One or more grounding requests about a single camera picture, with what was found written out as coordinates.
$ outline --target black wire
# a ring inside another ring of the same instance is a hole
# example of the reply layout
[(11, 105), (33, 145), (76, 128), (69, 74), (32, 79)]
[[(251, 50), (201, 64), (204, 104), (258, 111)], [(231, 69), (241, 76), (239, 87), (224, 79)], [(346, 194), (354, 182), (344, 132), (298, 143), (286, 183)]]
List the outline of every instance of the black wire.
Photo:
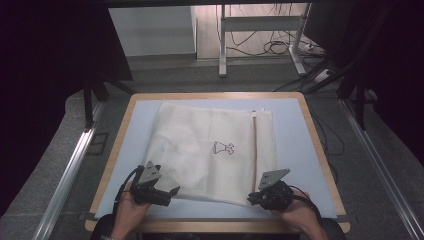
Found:
[(316, 65), (313, 66), (313, 65), (311, 65), (311, 64), (309, 64), (309, 63), (306, 62), (306, 59), (310, 59), (310, 58), (316, 59), (316, 58), (324, 58), (324, 57), (322, 57), (322, 56), (306, 56), (306, 57), (303, 57), (302, 58), (302, 63), (303, 64), (305, 64), (306, 66), (308, 66), (310, 68), (314, 68)]
[(277, 7), (277, 4), (274, 4), (273, 5), (273, 7), (271, 8), (271, 10), (269, 10), (269, 12), (268, 12), (268, 14), (267, 15), (269, 15), (270, 13), (271, 13), (271, 11), (273, 10), (273, 9), (275, 9)]
[(278, 9), (278, 13), (276, 15), (280, 15), (281, 14), (281, 8), (283, 7), (283, 4), (280, 3), (280, 9)]
[(282, 54), (284, 54), (284, 53), (286, 53), (287, 52), (287, 50), (288, 50), (288, 48), (286, 48), (283, 52), (276, 52), (276, 51), (274, 51), (272, 48), (274, 47), (274, 46), (281, 46), (282, 44), (280, 44), (280, 43), (278, 43), (278, 42), (267, 42), (267, 43), (265, 43), (265, 45), (264, 45), (264, 51), (263, 52), (261, 52), (261, 53), (256, 53), (256, 54), (254, 54), (254, 53), (247, 53), (247, 52), (244, 52), (244, 51), (242, 51), (242, 50), (240, 50), (240, 49), (237, 49), (237, 48), (233, 48), (233, 47), (226, 47), (227, 49), (230, 49), (230, 50), (234, 50), (234, 51), (238, 51), (238, 52), (241, 52), (241, 53), (243, 53), (243, 54), (246, 54), (246, 55), (248, 55), (248, 56), (262, 56), (262, 55), (265, 55), (265, 54), (274, 54), (274, 55), (282, 55)]
[[(291, 82), (288, 82), (288, 83), (285, 83), (285, 84), (283, 84), (283, 85), (281, 85), (281, 86), (279, 86), (279, 87), (277, 87), (277, 88), (275, 88), (274, 90), (273, 90), (273, 92), (277, 92), (278, 90), (280, 90), (280, 89), (282, 89), (282, 88), (284, 88), (284, 87), (286, 87), (286, 86), (288, 86), (288, 85), (291, 85), (291, 84), (293, 84), (293, 83), (296, 83), (296, 82), (299, 82), (299, 81), (301, 81), (301, 85), (303, 84), (303, 82), (304, 81), (306, 81), (308, 78), (310, 78), (310, 76), (312, 75), (312, 74), (314, 74), (314, 73), (316, 73), (318, 70), (320, 70), (320, 69), (322, 69), (322, 67), (324, 67), (324, 65), (327, 63), (327, 62), (324, 62), (325, 61), (325, 59), (323, 60), (323, 61), (321, 61), (320, 63), (318, 63), (314, 68), (312, 68), (306, 75), (304, 75), (304, 76), (302, 76), (302, 77), (300, 77), (300, 78), (298, 78), (298, 79), (296, 79), (296, 80), (294, 80), (294, 81), (291, 81)], [(300, 88), (300, 86), (297, 86), (297, 87), (295, 87), (295, 88), (293, 88), (293, 89), (291, 89), (291, 90), (289, 90), (289, 92), (291, 92), (291, 91), (293, 91), (293, 90), (295, 90), (295, 89), (298, 89), (298, 88)]]
[[(285, 46), (286, 48), (283, 52), (276, 52), (272, 49), (272, 47), (274, 47), (274, 46)], [(282, 54), (286, 53), (288, 51), (288, 49), (289, 48), (286, 46), (286, 44), (284, 44), (284, 42), (281, 42), (281, 41), (269, 41), (269, 42), (264, 44), (264, 51), (271, 52), (275, 55), (282, 55)]]
[(241, 4), (239, 4), (239, 10), (240, 10), (241, 14), (243, 14), (243, 16), (245, 16), (243, 10), (241, 10)]
[(324, 127), (322, 126), (322, 124), (324, 124), (338, 139), (339, 139), (339, 141), (341, 142), (341, 144), (342, 144), (342, 152), (341, 153), (338, 153), (339, 155), (342, 155), (342, 154), (344, 154), (344, 151), (345, 151), (345, 143), (344, 143), (344, 141), (341, 139), (341, 137), (325, 122), (325, 121), (323, 121), (319, 116), (318, 116), (318, 114), (315, 112), (315, 110), (313, 109), (313, 107), (310, 105), (310, 104), (308, 104), (308, 106), (309, 106), (309, 109), (310, 109), (310, 112), (311, 112), (311, 115), (312, 115), (312, 117), (315, 119), (315, 122), (317, 123), (317, 125), (318, 125), (318, 127), (320, 128), (320, 130), (321, 130), (321, 132), (322, 132), (322, 135), (324, 136), (324, 153), (325, 153), (325, 155), (326, 155), (326, 157), (327, 157), (327, 162), (328, 162), (328, 165), (329, 165), (329, 167), (330, 167), (330, 169), (332, 170), (332, 172), (333, 172), (333, 175), (334, 175), (334, 182), (337, 184), (338, 183), (338, 181), (339, 181), (339, 174), (338, 174), (338, 172), (337, 172), (337, 169), (336, 169), (336, 167), (330, 162), (330, 156), (331, 155), (333, 155), (333, 154), (331, 154), (330, 153), (330, 150), (329, 150), (329, 147), (328, 147), (328, 138), (327, 138), (327, 134), (326, 134), (326, 132), (325, 132), (325, 129), (324, 129)]
[(233, 32), (231, 32), (231, 39), (233, 39), (233, 43), (234, 45), (236, 45), (237, 47), (242, 45), (243, 43), (245, 43), (247, 40), (249, 40), (253, 35), (255, 35), (255, 33), (257, 33), (258, 31), (254, 31), (252, 34), (250, 34), (246, 39), (244, 39), (242, 42), (240, 43), (236, 43), (236, 41), (234, 40), (234, 34)]
[(134, 175), (134, 173), (137, 172), (137, 170), (140, 168), (141, 166), (139, 165), (136, 169), (132, 170), (132, 172), (128, 175), (128, 177), (125, 179), (124, 183), (121, 185), (121, 187), (119, 188), (118, 194), (116, 194), (115, 197), (115, 202), (119, 201), (119, 199), (121, 199), (121, 195), (124, 192), (124, 188), (127, 185), (127, 182), (130, 180), (130, 178), (132, 177), (132, 175)]
[(294, 188), (296, 190), (298, 190), (299, 192), (301, 192), (309, 201), (311, 201), (311, 198), (308, 196), (308, 194), (306, 194), (304, 191), (300, 190), (300, 188), (292, 186), (292, 185), (288, 185), (291, 188)]

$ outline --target gray floor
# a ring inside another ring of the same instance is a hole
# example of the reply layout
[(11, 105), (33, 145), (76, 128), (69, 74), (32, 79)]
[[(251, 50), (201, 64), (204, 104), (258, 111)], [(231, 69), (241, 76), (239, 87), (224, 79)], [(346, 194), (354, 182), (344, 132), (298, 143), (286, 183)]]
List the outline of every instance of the gray floor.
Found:
[[(135, 81), (127, 85), (146, 93), (268, 92), (297, 78), (288, 59), (230, 61), (225, 79), (218, 77), (216, 61), (198, 62), (191, 57), (172, 56), (166, 59), (131, 58), (129, 62)], [(51, 239), (88, 239), (90, 236), (84, 228), (84, 221), (130, 98), (115, 87), (107, 87), (111, 96), (96, 134), (107, 134), (108, 140), (103, 150), (99, 145), (91, 145)], [(295, 87), (292, 84), (280, 90)], [(327, 139), (329, 162), (336, 170), (334, 176), (338, 176), (337, 186), (351, 221), (351, 231), (346, 236), (352, 240), (410, 239), (343, 112), (335, 89), (337, 83), (306, 97), (311, 111), (317, 116), (316, 127), (322, 142)], [(374, 113), (372, 105), (366, 107), (365, 117), (367, 133), (420, 222), (424, 222), (423, 167)], [(0, 239), (30, 239), (34, 235), (83, 128), (83, 100), (79, 92), (68, 99), (66, 115), (49, 148), (0, 219)]]

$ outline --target metal bar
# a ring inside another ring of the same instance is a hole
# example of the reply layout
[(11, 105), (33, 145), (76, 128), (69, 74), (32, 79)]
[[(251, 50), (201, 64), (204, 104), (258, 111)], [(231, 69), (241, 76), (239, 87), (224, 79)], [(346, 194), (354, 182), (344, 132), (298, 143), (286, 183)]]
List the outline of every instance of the metal bar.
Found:
[(305, 68), (303, 67), (302, 61), (300, 61), (299, 54), (297, 53), (297, 49), (299, 47), (300, 37), (302, 36), (303, 29), (305, 28), (306, 19), (308, 18), (308, 12), (311, 4), (308, 3), (300, 16), (299, 20), (299, 28), (296, 32), (296, 37), (294, 39), (293, 44), (289, 46), (289, 53), (293, 60), (294, 66), (296, 67), (297, 74), (304, 76), (306, 75)]
[(225, 20), (226, 32), (296, 31), (300, 16), (227, 17)]
[(227, 76), (227, 56), (225, 46), (225, 5), (221, 5), (221, 49), (219, 53), (219, 76)]
[(85, 129), (87, 132), (93, 126), (93, 104), (91, 102), (91, 84), (86, 77), (84, 79), (84, 110), (85, 110)]
[(302, 15), (300, 15), (300, 21), (299, 21), (299, 28), (296, 32), (296, 37), (293, 42), (293, 48), (297, 50), (299, 47), (300, 37), (302, 37), (303, 29), (305, 28), (306, 19), (308, 18), (308, 12), (309, 8), (311, 7), (311, 3), (308, 3), (305, 7), (305, 10), (303, 10)]
[(355, 131), (362, 147), (368, 155), (371, 165), (373, 166), (375, 172), (380, 178), (381, 183), (386, 189), (390, 200), (392, 201), (406, 229), (411, 235), (411, 238), (414, 240), (424, 239), (424, 232), (421, 228), (421, 224), (419, 223), (416, 214), (414, 213), (407, 199), (397, 186), (395, 180), (392, 178), (389, 170), (384, 164), (383, 159), (378, 154), (378, 151), (374, 147), (374, 144), (372, 143), (371, 139), (368, 137), (367, 132), (365, 130), (362, 130), (361, 126), (359, 126), (359, 124), (356, 122), (355, 113), (352, 106), (349, 104), (348, 100), (340, 100), (340, 102), (350, 121), (350, 124), (353, 127), (353, 130)]
[(93, 137), (94, 131), (98, 125), (98, 120), (103, 112), (105, 103), (98, 102), (94, 109), (94, 124), (91, 129), (87, 132), (83, 132), (78, 144), (69, 160), (68, 166), (60, 179), (60, 182), (50, 200), (49, 205), (37, 227), (37, 230), (33, 236), (33, 240), (48, 239), (53, 231), (54, 225), (56, 224), (57, 218), (62, 211), (63, 205), (68, 197), (69, 191), (71, 190), (74, 179), (78, 173), (78, 169), (84, 158), (85, 152), (87, 151), (88, 145)]

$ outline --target black cable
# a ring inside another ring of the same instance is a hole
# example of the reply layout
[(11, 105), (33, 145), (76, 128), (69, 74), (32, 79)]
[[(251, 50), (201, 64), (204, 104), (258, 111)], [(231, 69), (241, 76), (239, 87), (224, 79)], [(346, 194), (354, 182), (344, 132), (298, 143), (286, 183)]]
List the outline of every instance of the black cable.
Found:
[(140, 168), (141, 168), (141, 165), (138, 165), (138, 167), (136, 169), (132, 170), (132, 172), (128, 175), (128, 177), (125, 179), (124, 183), (119, 188), (118, 193), (116, 194), (116, 197), (115, 197), (114, 204), (113, 204), (113, 214), (114, 215), (116, 214), (116, 211), (118, 211), (119, 200), (121, 199), (122, 193), (124, 193), (125, 186), (127, 185), (128, 181), (130, 180), (132, 175), (134, 175), (137, 171), (139, 171)]
[[(293, 83), (296, 83), (296, 82), (299, 82), (299, 81), (301, 81), (301, 83), (303, 82), (303, 80), (305, 80), (305, 79), (307, 79), (307, 78), (310, 78), (310, 75), (312, 75), (312, 74), (314, 74), (315, 72), (317, 72), (318, 70), (320, 70), (325, 64), (326, 64), (326, 62), (324, 62), (324, 60), (323, 61), (321, 61), (320, 63), (318, 63), (314, 68), (312, 68), (306, 75), (304, 75), (304, 76), (301, 76), (300, 78), (298, 78), (298, 79), (296, 79), (296, 80), (294, 80), (294, 81), (291, 81), (291, 82), (288, 82), (288, 83), (285, 83), (285, 84), (283, 84), (283, 85), (281, 85), (280, 87), (277, 87), (277, 88), (275, 88), (272, 92), (277, 92), (278, 90), (280, 90), (280, 89), (282, 89), (282, 88), (284, 88), (284, 87), (286, 87), (286, 86), (288, 86), (288, 85), (290, 85), (290, 84), (293, 84)], [(291, 92), (291, 91), (293, 91), (294, 89), (297, 89), (297, 88), (299, 88), (299, 87), (295, 87), (295, 88), (293, 88), (293, 89), (291, 89), (291, 90), (289, 90), (289, 92)]]
[[(291, 37), (293, 37), (293, 38), (296, 38), (296, 36), (294, 36), (293, 34), (291, 34), (291, 32), (289, 32), (289, 31), (284, 31), (284, 30), (283, 30), (283, 32), (285, 32), (287, 35), (289, 35), (289, 37), (291, 36)], [(300, 42), (301, 42), (301, 43), (304, 43), (304, 44), (310, 44), (310, 43), (305, 42), (305, 41), (303, 41), (303, 40), (300, 40)], [(317, 44), (312, 44), (312, 46), (314, 46), (314, 47), (320, 47), (320, 46), (319, 46), (319, 45), (317, 45)]]
[(273, 6), (272, 6), (272, 8), (269, 10), (269, 12), (268, 12), (268, 14), (267, 15), (269, 15), (270, 13), (271, 13), (271, 11), (273, 10), (273, 9), (275, 9), (277, 7), (277, 4), (275, 3)]
[(254, 31), (252, 34), (250, 34), (246, 39), (244, 39), (242, 42), (240, 43), (236, 43), (236, 41), (234, 40), (234, 34), (233, 32), (231, 32), (231, 39), (233, 39), (233, 43), (234, 45), (236, 45), (237, 47), (242, 45), (243, 43), (245, 43), (247, 40), (249, 40), (253, 35), (255, 35), (255, 33), (257, 33), (258, 31)]
[[(275, 46), (285, 46), (286, 48), (283, 52), (276, 52), (272, 49), (272, 47), (275, 47)], [(289, 48), (281, 41), (269, 41), (269, 42), (264, 44), (264, 51), (271, 52), (275, 55), (282, 55), (282, 54), (286, 53), (288, 51), (288, 49)]]
[(278, 13), (277, 14), (275, 14), (275, 15), (280, 15), (281, 14), (281, 8), (283, 7), (283, 4), (282, 3), (280, 3), (280, 9), (278, 9)]
[(308, 194), (306, 194), (304, 191), (302, 191), (302, 190), (300, 190), (300, 188), (298, 188), (298, 187), (295, 187), (295, 186), (293, 186), (293, 185), (288, 185), (289, 187), (291, 187), (291, 188), (294, 188), (294, 189), (296, 189), (296, 190), (298, 190), (299, 192), (301, 192), (307, 199), (309, 199), (309, 200), (311, 200), (311, 198), (308, 196)]
[(254, 56), (254, 57), (262, 56), (262, 55), (264, 55), (264, 54), (267, 54), (267, 53), (268, 53), (268, 52), (261, 52), (261, 53), (254, 54), (254, 53), (247, 53), (247, 52), (244, 52), (244, 51), (242, 51), (242, 50), (240, 50), (240, 49), (233, 48), (233, 47), (226, 47), (226, 48), (227, 48), (227, 49), (230, 49), (230, 50), (237, 51), (237, 52), (241, 52), (241, 53), (246, 54), (246, 55), (248, 55), (248, 56)]
[(239, 4), (239, 10), (240, 10), (241, 14), (243, 14), (243, 16), (245, 16), (243, 10), (241, 10), (241, 4)]
[(316, 76), (318, 76), (319, 70), (324, 69), (326, 67), (326, 65), (328, 64), (328, 62), (329, 62), (329, 60), (327, 58), (324, 58), (320, 63), (318, 63), (315, 67), (313, 67), (308, 72), (308, 74), (305, 76), (305, 78), (303, 79), (303, 81), (301, 81), (300, 86), (291, 89), (290, 92), (298, 89), (298, 92), (304, 93), (303, 92), (303, 87), (306, 84), (312, 82), (316, 78)]
[(310, 59), (310, 58), (316, 59), (316, 58), (324, 58), (324, 57), (322, 57), (322, 56), (306, 56), (306, 57), (303, 57), (302, 58), (302, 63), (303, 64), (305, 64), (306, 66), (308, 66), (310, 68), (314, 68), (316, 65), (315, 66), (312, 66), (311, 64), (309, 64), (309, 63), (306, 62), (306, 59)]
[(299, 188), (297, 188), (295, 186), (290, 186), (290, 185), (288, 185), (288, 186), (291, 187), (291, 188), (295, 188), (295, 189), (299, 190), (303, 195), (305, 195), (305, 197), (294, 195), (294, 194), (292, 194), (292, 195), (283, 194), (283, 196), (289, 197), (293, 200), (298, 200), (298, 201), (302, 201), (302, 202), (306, 203), (315, 212), (315, 215), (316, 215), (318, 221), (321, 222), (321, 213), (320, 213), (318, 207), (309, 198), (309, 196), (305, 192), (303, 192), (302, 190), (300, 190)]
[[(337, 172), (337, 169), (336, 169), (336, 167), (330, 162), (330, 156), (331, 155), (333, 155), (333, 156), (340, 156), (340, 155), (343, 155), (344, 154), (344, 151), (345, 151), (345, 143), (344, 143), (344, 141), (341, 139), (341, 137), (325, 122), (325, 121), (323, 121), (319, 116), (318, 116), (318, 114), (315, 112), (315, 110), (313, 109), (313, 107), (311, 106), (311, 105), (309, 105), (308, 104), (308, 106), (309, 106), (309, 109), (311, 110), (310, 112), (311, 112), (311, 115), (312, 115), (312, 117), (313, 118), (315, 118), (315, 121), (317, 122), (317, 125), (319, 126), (319, 128), (321, 129), (321, 132), (322, 132), (322, 134), (324, 135), (324, 144), (325, 144), (325, 147), (324, 147), (324, 153), (325, 153), (325, 155), (326, 155), (326, 157), (327, 157), (327, 162), (328, 162), (328, 165), (329, 165), (329, 167), (330, 167), (330, 169), (332, 170), (332, 172), (333, 172), (333, 174), (334, 174), (334, 182), (337, 184), (338, 183), (338, 181), (339, 181), (339, 174), (338, 174), (338, 172)], [(324, 127), (321, 125), (321, 124), (324, 124), (338, 139), (339, 139), (339, 141), (340, 141), (340, 143), (342, 144), (342, 151), (341, 151), (341, 153), (337, 153), (337, 154), (332, 154), (332, 153), (330, 153), (330, 150), (329, 150), (329, 148), (328, 148), (328, 139), (327, 139), (327, 134), (326, 134), (326, 132), (325, 132), (325, 129), (324, 129)]]

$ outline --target robotic hand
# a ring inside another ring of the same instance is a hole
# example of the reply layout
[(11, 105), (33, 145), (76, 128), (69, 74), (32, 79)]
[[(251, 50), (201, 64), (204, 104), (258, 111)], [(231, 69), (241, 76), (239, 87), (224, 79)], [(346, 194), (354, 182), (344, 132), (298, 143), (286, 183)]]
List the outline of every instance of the robotic hand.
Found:
[(131, 183), (130, 193), (134, 197), (134, 201), (138, 204), (141, 203), (151, 203), (160, 206), (168, 206), (171, 202), (171, 198), (177, 195), (180, 187), (176, 187), (169, 192), (164, 192), (158, 189), (155, 189), (155, 184), (158, 182), (159, 178), (162, 176), (159, 172), (160, 165), (153, 165), (151, 161), (147, 162), (146, 166), (139, 165), (134, 169), (130, 175), (122, 184), (121, 188), (118, 191), (118, 194), (115, 198), (114, 212), (117, 209), (120, 196), (125, 188), (126, 183), (135, 173), (135, 177)]
[(250, 193), (247, 200), (252, 203), (252, 205), (260, 204), (265, 210), (279, 211), (285, 211), (293, 200), (299, 200), (308, 204), (315, 212), (318, 220), (320, 220), (321, 214), (311, 199), (306, 194), (305, 197), (294, 195), (292, 186), (280, 180), (289, 172), (290, 169), (264, 172), (258, 186), (260, 191)]

